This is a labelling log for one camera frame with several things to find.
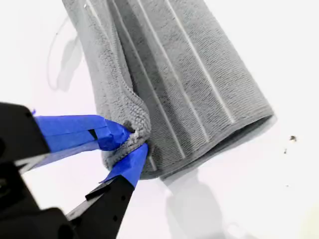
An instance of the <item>white stripe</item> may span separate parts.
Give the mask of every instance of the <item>white stripe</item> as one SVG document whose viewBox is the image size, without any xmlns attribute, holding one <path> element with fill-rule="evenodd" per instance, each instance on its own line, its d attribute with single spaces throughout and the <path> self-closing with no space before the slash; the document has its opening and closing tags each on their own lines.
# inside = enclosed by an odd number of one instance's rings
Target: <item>white stripe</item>
<svg viewBox="0 0 319 239">
<path fill-rule="evenodd" d="M 154 159 L 152 158 L 152 156 L 149 157 L 149 161 L 151 163 L 153 171 L 156 171 L 158 168 L 156 167 L 156 164 L 155 164 Z"/>
<path fill-rule="evenodd" d="M 217 100 L 220 102 L 221 106 L 223 107 L 224 111 L 226 112 L 226 114 L 227 114 L 229 120 L 231 121 L 231 123 L 234 123 L 234 122 L 235 122 L 235 119 L 234 119 L 233 114 L 230 112 L 229 108 L 227 107 L 226 103 L 224 102 L 223 98 L 221 97 L 218 88 L 216 87 L 216 85 L 215 85 L 213 79 L 211 78 L 211 76 L 209 75 L 209 73 L 208 73 L 208 71 L 207 71 L 207 69 L 206 69 L 204 63 L 203 63 L 202 60 L 200 59 L 200 56 L 198 55 L 198 52 L 196 51 L 195 46 L 193 45 L 193 43 L 191 42 L 189 36 L 187 35 L 187 32 L 185 31 L 185 29 L 184 29 L 182 23 L 180 22 L 180 20 L 179 20 L 177 14 L 176 14 L 176 12 L 174 11 L 174 9 L 173 9 L 172 5 L 170 4 L 169 0 L 165 0 L 165 1 L 166 1 L 167 6 L 169 7 L 171 13 L 172 13 L 173 16 L 174 16 L 174 18 L 175 18 L 175 20 L 176 20 L 176 22 L 177 22 L 177 25 L 179 26 L 180 30 L 182 31 L 182 33 L 183 33 L 185 39 L 187 40 L 187 42 L 188 42 L 188 44 L 189 44 L 191 50 L 193 51 L 193 54 L 194 54 L 194 56 L 195 56 L 195 58 L 196 58 L 198 64 L 199 64 L 200 67 L 202 68 L 202 71 L 203 71 L 205 77 L 208 79 L 208 81 L 209 81 L 209 83 L 210 83 L 210 85 L 211 85 L 211 87 L 212 87 L 212 89 L 213 89 L 213 92 L 214 92 L 214 94 L 215 94 Z"/>
<path fill-rule="evenodd" d="M 100 20 L 99 16 L 97 15 L 97 13 L 96 13 L 96 11 L 95 11 L 92 3 L 91 3 L 91 0 L 86 0 L 86 4 L 89 6 L 89 9 L 90 9 L 92 15 L 95 17 L 95 19 L 96 19 L 101 31 L 103 32 L 103 34 L 107 38 L 108 42 L 110 42 L 109 36 L 107 35 L 106 31 L 104 30 L 104 27 L 103 27 L 103 25 L 101 23 L 101 20 Z"/>
<path fill-rule="evenodd" d="M 179 151 L 180 151 L 180 154 L 181 154 L 182 158 L 185 158 L 184 151 L 183 151 L 183 149 L 181 148 L 181 146 L 180 146 L 180 144 L 179 144 L 179 141 L 178 141 L 177 136 L 176 136 L 176 134 L 175 134 L 175 132 L 174 132 L 174 129 L 172 128 L 172 126 L 171 126 L 171 124 L 170 124 L 170 122 L 169 122 L 169 120 L 168 120 L 168 117 L 167 117 L 167 115 L 166 115 L 166 113 L 165 113 L 165 111 L 164 111 L 164 109 L 163 109 L 163 106 L 161 105 L 160 100 L 159 100 L 159 98 L 158 98 L 158 96 L 157 96 L 157 94 L 156 94 L 156 92 L 155 92 L 155 90 L 154 90 L 154 88 L 153 88 L 153 85 L 152 85 L 152 83 L 151 83 L 151 80 L 149 79 L 149 76 L 148 76 L 148 74 L 147 74 L 147 72 L 146 72 L 146 70 L 145 70 L 145 67 L 144 67 L 144 65 L 143 65 L 143 62 L 142 62 L 142 60 L 141 60 L 141 58 L 140 58 L 140 56 L 139 56 L 139 53 L 138 53 L 138 51 L 137 51 L 137 49 L 136 49 L 136 47 L 135 47 L 135 45 L 134 45 L 134 43 L 133 43 L 133 41 L 132 41 L 132 38 L 131 38 L 131 36 L 130 36 L 130 34 L 129 34 L 129 32 L 128 32 L 128 30 L 127 30 L 127 28 L 126 28 L 126 26 L 125 26 L 125 24 L 124 24 L 124 22 L 123 22 L 123 19 L 122 19 L 122 16 L 121 16 L 121 14 L 120 14 L 120 11 L 119 11 L 117 5 L 115 4 L 115 1 L 112 0 L 112 2 L 113 2 L 113 4 L 114 4 L 114 6 L 115 6 L 117 15 L 119 16 L 119 19 L 120 19 L 121 25 L 122 25 L 122 27 L 123 27 L 123 29 L 124 29 L 124 31 L 125 31 L 125 34 L 127 35 L 127 38 L 129 39 L 129 42 L 130 42 L 130 44 L 131 44 L 131 46 L 132 46 L 132 49 L 133 49 L 133 51 L 134 51 L 134 53 L 135 53 L 135 56 L 136 56 L 137 60 L 139 61 L 139 64 L 140 64 L 140 66 L 141 66 L 141 69 L 142 69 L 142 71 L 143 71 L 143 73 L 144 73 L 144 75 L 145 75 L 145 77 L 146 77 L 146 79 L 147 79 L 147 82 L 148 82 L 149 87 L 150 87 L 150 89 L 151 89 L 151 92 L 152 92 L 152 94 L 153 94 L 153 96 L 154 96 L 154 99 L 155 99 L 156 103 L 157 103 L 158 106 L 159 106 L 159 110 L 160 110 L 161 114 L 163 115 L 163 117 L 164 117 L 164 119 L 165 119 L 165 121 L 166 121 L 167 127 L 168 127 L 169 131 L 171 132 L 171 135 L 172 135 L 172 137 L 173 137 L 173 139 L 174 139 L 174 141 L 175 141 L 175 143 L 176 143 L 176 145 L 177 145 L 177 147 L 178 147 L 178 149 L 179 149 Z"/>
<path fill-rule="evenodd" d="M 139 5 L 140 5 L 140 7 L 141 7 L 141 9 L 142 9 L 142 12 L 143 12 L 143 14 L 144 14 L 144 17 L 145 17 L 146 22 L 147 22 L 147 24 L 149 25 L 149 27 L 150 27 L 150 29 L 151 29 L 151 31 L 152 31 L 152 34 L 153 34 L 153 36 L 154 36 L 154 38 L 155 38 L 157 44 L 158 44 L 159 47 L 160 47 L 160 50 L 162 51 L 164 57 L 165 57 L 166 60 L 167 60 L 167 63 L 168 63 L 168 65 L 169 65 L 169 67 L 171 68 L 171 71 L 172 71 L 174 77 L 176 78 L 176 81 L 177 81 L 177 84 L 178 84 L 178 86 L 179 86 L 179 89 L 180 89 L 181 93 L 183 94 L 183 96 L 184 96 L 186 102 L 188 103 L 188 105 L 189 105 L 191 111 L 193 112 L 193 114 L 194 114 L 194 116 L 195 116 L 195 118 L 196 118 L 196 120 L 197 120 L 197 122 L 198 122 L 198 124 L 199 124 L 199 127 L 200 127 L 201 131 L 202 131 L 203 134 L 204 134 L 204 137 L 205 137 L 205 139 L 206 139 L 206 142 L 209 142 L 209 137 L 208 137 L 208 135 L 207 135 L 207 132 L 206 132 L 206 130 L 205 130 L 205 127 L 204 127 L 202 121 L 200 120 L 200 118 L 199 118 L 199 116 L 198 116 L 198 113 L 197 113 L 196 110 L 195 110 L 194 105 L 192 104 L 192 102 L 190 101 L 188 95 L 186 94 L 185 89 L 184 89 L 184 87 L 183 87 L 183 84 L 181 83 L 181 81 L 180 81 L 180 79 L 179 79 L 179 77 L 178 77 L 178 75 L 177 75 L 177 72 L 176 72 L 176 70 L 175 70 L 174 67 L 173 67 L 172 62 L 170 61 L 170 59 L 169 59 L 169 57 L 168 57 L 168 55 L 167 55 L 167 53 L 166 53 L 166 51 L 165 51 L 163 45 L 162 45 L 161 42 L 160 42 L 159 36 L 157 35 L 157 33 L 156 33 L 155 30 L 154 30 L 154 28 L 153 28 L 153 26 L 152 26 L 152 23 L 151 23 L 151 21 L 150 21 L 148 15 L 147 15 L 147 13 L 146 13 L 146 11 L 145 11 L 145 8 L 143 7 L 143 5 L 142 5 L 142 3 L 141 3 L 141 0 L 138 0 L 138 3 L 139 3 Z"/>
</svg>

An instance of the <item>white table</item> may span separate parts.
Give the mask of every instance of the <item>white table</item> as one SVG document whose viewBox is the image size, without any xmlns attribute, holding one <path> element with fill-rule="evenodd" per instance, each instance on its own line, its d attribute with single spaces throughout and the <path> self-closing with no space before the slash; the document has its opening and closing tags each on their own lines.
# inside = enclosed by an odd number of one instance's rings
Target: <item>white table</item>
<svg viewBox="0 0 319 239">
<path fill-rule="evenodd" d="M 317 1 L 206 1 L 278 121 L 171 184 L 140 181 L 118 238 L 319 238 Z M 27 105 L 37 115 L 94 114 L 89 73 L 69 21 L 56 36 L 47 66 L 50 45 L 67 16 L 63 4 L 16 0 L 1 7 L 0 101 Z M 53 90 L 67 44 L 73 58 L 64 63 L 60 89 Z M 297 142 L 289 141 L 291 135 Z M 58 206 L 67 213 L 107 173 L 94 151 L 24 178 L 42 208 Z"/>
</svg>

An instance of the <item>blue tape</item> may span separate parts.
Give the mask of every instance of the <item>blue tape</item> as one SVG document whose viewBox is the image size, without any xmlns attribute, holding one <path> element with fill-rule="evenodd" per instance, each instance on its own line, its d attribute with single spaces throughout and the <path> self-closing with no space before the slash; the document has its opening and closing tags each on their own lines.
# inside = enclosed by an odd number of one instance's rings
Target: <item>blue tape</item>
<svg viewBox="0 0 319 239">
<path fill-rule="evenodd" d="M 131 134 L 124 126 L 101 116 L 38 116 L 35 117 L 35 120 L 51 150 L 51 154 L 35 167 L 49 164 L 83 151 L 95 149 L 115 150 Z M 144 143 L 116 163 L 103 182 L 122 175 L 136 187 L 147 154 L 148 145 Z"/>
<path fill-rule="evenodd" d="M 101 183 L 105 183 L 116 176 L 122 175 L 133 185 L 133 187 L 136 187 L 148 155 L 148 149 L 148 145 L 144 143 L 141 147 L 117 162 L 107 178 Z"/>
<path fill-rule="evenodd" d="M 41 165 L 71 156 L 72 152 L 76 154 L 95 149 L 112 151 L 120 147 L 131 134 L 124 126 L 94 115 L 38 116 L 35 121 L 51 153 L 55 153 Z"/>
</svg>

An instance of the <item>gray towel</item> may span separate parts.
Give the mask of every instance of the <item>gray towel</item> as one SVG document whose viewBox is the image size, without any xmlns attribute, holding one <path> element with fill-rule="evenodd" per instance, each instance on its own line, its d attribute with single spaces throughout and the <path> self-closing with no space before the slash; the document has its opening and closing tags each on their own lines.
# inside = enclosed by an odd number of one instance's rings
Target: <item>gray towel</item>
<svg viewBox="0 0 319 239">
<path fill-rule="evenodd" d="M 209 159 L 273 115 L 203 0 L 63 0 L 98 114 L 135 133 L 107 167 L 149 139 L 142 178 Z"/>
</svg>

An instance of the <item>terry cloth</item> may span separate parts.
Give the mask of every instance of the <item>terry cloth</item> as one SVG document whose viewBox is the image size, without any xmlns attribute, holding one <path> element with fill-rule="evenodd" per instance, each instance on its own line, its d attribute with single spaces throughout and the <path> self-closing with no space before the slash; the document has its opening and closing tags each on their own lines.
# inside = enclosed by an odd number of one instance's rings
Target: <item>terry cloth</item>
<svg viewBox="0 0 319 239">
<path fill-rule="evenodd" d="M 273 111 L 203 0 L 63 0 L 98 114 L 135 130 L 108 168 L 149 139 L 142 178 L 209 159 Z"/>
</svg>

